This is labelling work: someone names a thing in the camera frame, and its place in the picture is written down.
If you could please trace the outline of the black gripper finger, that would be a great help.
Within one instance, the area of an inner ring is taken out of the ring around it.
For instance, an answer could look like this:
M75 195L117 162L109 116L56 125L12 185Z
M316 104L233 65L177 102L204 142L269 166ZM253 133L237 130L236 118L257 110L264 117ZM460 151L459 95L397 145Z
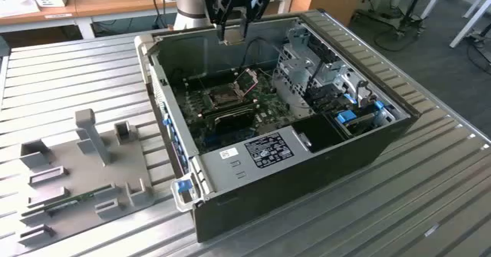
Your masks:
M261 18L268 3L269 0L244 0L244 10L241 12L239 24L239 31L243 40L245 40L247 37L249 23Z
M217 39L224 42L225 26L233 9L233 0L204 0L204 3L209 22L216 26Z

